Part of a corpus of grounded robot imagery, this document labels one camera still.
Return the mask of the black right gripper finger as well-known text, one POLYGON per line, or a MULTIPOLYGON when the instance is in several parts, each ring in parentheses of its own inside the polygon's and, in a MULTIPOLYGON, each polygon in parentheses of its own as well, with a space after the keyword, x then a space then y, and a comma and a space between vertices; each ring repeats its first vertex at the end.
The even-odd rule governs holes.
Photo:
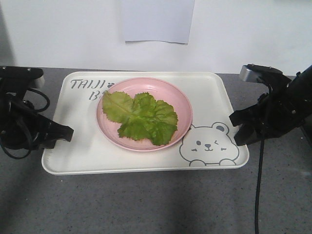
POLYGON ((233 126, 247 124, 258 127, 261 124, 261 109, 260 105, 255 104, 245 109, 234 111, 229 115, 229 118, 233 126))
POLYGON ((264 124, 260 123, 236 123, 235 127, 239 127, 234 136, 237 146, 250 145, 259 142, 263 138, 264 124))

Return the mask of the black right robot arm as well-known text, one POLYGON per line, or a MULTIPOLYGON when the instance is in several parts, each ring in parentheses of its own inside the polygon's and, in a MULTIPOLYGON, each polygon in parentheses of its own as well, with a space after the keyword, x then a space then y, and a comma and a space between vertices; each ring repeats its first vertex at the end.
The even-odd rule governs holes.
POLYGON ((242 66, 239 77, 246 82, 262 83, 268 92, 255 105, 234 111, 233 126, 239 126, 234 140, 238 146, 262 139, 278 138, 303 125, 312 113, 312 69, 298 72, 294 79, 282 71, 254 64, 242 66))

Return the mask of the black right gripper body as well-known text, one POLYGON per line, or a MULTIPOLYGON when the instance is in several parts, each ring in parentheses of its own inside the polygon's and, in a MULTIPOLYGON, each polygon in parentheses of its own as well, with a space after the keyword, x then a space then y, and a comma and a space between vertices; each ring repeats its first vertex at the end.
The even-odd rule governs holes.
POLYGON ((278 138, 304 124, 307 118, 307 91, 285 89, 266 93, 257 102, 258 140, 278 138))

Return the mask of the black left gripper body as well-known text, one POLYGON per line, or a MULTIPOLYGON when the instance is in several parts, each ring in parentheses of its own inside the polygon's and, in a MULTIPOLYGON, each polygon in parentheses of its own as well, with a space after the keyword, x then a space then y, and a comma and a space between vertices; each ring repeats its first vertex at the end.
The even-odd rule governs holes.
POLYGON ((36 150, 48 140, 47 129, 52 120, 40 114, 50 106, 49 98, 45 100, 45 106, 40 109, 17 97, 0 100, 0 146, 3 150, 36 150))

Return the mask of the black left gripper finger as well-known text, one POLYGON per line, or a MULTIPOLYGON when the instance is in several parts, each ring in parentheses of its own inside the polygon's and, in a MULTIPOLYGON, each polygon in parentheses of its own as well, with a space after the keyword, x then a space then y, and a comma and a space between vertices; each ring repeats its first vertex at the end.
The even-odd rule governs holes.
POLYGON ((44 148, 44 149, 54 149, 56 144, 56 140, 44 140, 41 144, 40 144, 40 148, 44 148))
POLYGON ((73 137, 74 130, 65 125, 51 121, 47 129, 48 140, 65 140, 70 142, 73 137))

